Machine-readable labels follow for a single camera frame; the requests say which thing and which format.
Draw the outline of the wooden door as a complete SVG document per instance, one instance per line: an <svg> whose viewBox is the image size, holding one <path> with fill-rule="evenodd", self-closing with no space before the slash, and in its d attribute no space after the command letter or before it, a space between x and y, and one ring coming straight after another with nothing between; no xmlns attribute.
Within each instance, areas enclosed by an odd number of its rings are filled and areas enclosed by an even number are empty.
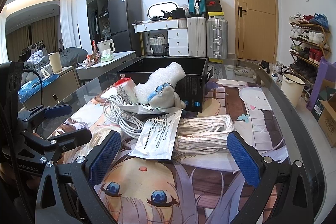
<svg viewBox="0 0 336 224"><path fill-rule="evenodd" d="M275 62L278 0L235 0L235 18L236 57Z"/></svg>

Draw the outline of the beige paper cup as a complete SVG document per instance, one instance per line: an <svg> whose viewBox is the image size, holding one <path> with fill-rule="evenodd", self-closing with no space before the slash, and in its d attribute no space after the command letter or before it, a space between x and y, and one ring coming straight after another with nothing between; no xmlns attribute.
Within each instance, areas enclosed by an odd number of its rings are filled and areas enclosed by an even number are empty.
<svg viewBox="0 0 336 224"><path fill-rule="evenodd" d="M62 70L62 64L60 59L60 53L54 52L49 54L49 61L54 73L58 73Z"/></svg>

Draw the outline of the white electric kettle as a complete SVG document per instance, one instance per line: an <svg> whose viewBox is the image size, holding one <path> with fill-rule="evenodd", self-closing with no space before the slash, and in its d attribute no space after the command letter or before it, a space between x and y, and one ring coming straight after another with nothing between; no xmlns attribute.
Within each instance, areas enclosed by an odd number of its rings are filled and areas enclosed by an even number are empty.
<svg viewBox="0 0 336 224"><path fill-rule="evenodd" d="M102 53L105 50L110 50L111 53L115 52L113 39L98 42L97 46L98 46L100 53Z"/></svg>

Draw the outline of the black cardboard storage box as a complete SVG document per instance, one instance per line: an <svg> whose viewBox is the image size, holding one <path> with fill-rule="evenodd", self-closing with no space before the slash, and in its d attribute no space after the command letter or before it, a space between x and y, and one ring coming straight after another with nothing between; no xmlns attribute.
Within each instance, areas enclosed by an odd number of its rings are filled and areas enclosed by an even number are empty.
<svg viewBox="0 0 336 224"><path fill-rule="evenodd" d="M207 57L139 57L117 74L120 78L131 78L139 85L144 85L149 79L157 85L170 84L185 103L187 111L201 113L206 84L214 75L208 64Z"/></svg>

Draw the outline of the grey low side table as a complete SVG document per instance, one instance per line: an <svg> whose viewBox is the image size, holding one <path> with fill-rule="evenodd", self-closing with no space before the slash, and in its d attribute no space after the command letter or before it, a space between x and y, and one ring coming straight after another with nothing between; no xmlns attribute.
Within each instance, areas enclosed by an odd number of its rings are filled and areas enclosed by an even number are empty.
<svg viewBox="0 0 336 224"><path fill-rule="evenodd" d="M101 61L88 68L78 67L76 72L80 81L90 81L118 67L119 65L136 57L135 51L114 53L114 59L102 63Z"/></svg>

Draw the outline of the white suitcase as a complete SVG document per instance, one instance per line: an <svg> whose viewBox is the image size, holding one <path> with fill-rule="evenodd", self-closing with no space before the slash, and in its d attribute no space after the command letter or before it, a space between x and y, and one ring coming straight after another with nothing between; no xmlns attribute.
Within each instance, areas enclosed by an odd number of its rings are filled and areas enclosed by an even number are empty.
<svg viewBox="0 0 336 224"><path fill-rule="evenodd" d="M206 57L206 19L190 17L187 19L189 56Z"/></svg>

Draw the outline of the wooden shoe rack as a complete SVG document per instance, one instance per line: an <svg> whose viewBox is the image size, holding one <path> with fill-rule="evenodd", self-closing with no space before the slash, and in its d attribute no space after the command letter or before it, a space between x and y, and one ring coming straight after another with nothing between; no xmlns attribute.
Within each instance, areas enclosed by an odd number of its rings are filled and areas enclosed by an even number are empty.
<svg viewBox="0 0 336 224"><path fill-rule="evenodd" d="M318 24L292 23L289 37L289 53L293 59L289 69L312 87L322 59L331 54L330 31Z"/></svg>

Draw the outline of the stacked shoe boxes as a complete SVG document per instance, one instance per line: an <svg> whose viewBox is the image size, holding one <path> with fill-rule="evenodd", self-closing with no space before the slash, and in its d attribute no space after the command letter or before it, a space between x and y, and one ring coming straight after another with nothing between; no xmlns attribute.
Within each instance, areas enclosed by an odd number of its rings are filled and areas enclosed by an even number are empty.
<svg viewBox="0 0 336 224"><path fill-rule="evenodd" d="M206 0L207 19L224 19L221 0Z"/></svg>

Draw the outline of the silver aluminium suitcase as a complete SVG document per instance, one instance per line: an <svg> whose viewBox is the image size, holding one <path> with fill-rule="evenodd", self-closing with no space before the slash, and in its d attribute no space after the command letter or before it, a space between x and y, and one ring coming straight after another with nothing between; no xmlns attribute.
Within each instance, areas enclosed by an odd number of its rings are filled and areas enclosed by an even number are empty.
<svg viewBox="0 0 336 224"><path fill-rule="evenodd" d="M209 19L206 21L207 56L215 59L226 59L228 53L228 22L225 19Z"/></svg>

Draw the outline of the striped woven basket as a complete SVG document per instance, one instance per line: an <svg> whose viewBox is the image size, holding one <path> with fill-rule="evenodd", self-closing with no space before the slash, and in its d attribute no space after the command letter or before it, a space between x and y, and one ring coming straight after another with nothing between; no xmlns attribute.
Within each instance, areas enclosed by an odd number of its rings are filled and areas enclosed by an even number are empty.
<svg viewBox="0 0 336 224"><path fill-rule="evenodd" d="M149 46L152 55L164 56L167 54L168 41L164 34L154 35L149 38Z"/></svg>

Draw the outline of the red white wipes pack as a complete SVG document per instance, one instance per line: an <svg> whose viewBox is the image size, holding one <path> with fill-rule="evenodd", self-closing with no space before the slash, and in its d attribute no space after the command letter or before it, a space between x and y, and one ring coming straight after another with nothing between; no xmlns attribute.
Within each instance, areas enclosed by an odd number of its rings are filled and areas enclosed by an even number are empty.
<svg viewBox="0 0 336 224"><path fill-rule="evenodd" d="M130 77L118 80L115 83L115 87L117 89L117 94L121 96L126 104L138 103L138 99L134 92L135 83Z"/></svg>

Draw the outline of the white plush toy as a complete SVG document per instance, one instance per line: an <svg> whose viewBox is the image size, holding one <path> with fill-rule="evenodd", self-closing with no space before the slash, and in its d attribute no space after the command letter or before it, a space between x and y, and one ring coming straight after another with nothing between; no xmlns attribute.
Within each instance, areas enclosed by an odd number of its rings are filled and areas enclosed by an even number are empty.
<svg viewBox="0 0 336 224"><path fill-rule="evenodd" d="M168 83L157 86L155 91L148 96L147 101L151 107L163 113L173 113L186 108L185 102Z"/></svg>

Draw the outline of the white foam sheet roll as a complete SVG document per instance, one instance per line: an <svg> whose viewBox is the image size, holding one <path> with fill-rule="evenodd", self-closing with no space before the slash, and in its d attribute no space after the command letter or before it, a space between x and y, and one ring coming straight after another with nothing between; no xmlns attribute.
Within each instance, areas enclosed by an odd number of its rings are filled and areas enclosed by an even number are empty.
<svg viewBox="0 0 336 224"><path fill-rule="evenodd" d="M176 62L172 62L165 68L159 68L150 74L148 80L143 80L134 88L135 95L139 103L148 103L147 98L153 93L157 86L164 83L170 84L174 90L176 84L186 77L182 66Z"/></svg>

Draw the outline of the green tissue pack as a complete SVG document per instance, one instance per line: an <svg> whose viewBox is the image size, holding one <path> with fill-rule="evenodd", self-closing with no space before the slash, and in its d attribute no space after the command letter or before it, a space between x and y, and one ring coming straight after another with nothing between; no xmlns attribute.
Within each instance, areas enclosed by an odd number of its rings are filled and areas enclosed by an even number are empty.
<svg viewBox="0 0 336 224"><path fill-rule="evenodd" d="M108 61L112 61L114 59L113 52L111 50L103 50L101 51L101 62L105 63Z"/></svg>

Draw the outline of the silver foil pouch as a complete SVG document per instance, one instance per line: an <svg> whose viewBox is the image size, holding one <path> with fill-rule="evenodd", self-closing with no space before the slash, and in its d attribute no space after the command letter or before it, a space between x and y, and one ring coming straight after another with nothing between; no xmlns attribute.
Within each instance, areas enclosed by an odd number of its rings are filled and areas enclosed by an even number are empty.
<svg viewBox="0 0 336 224"><path fill-rule="evenodd" d="M181 114L182 109L147 120L129 156L171 160Z"/></svg>

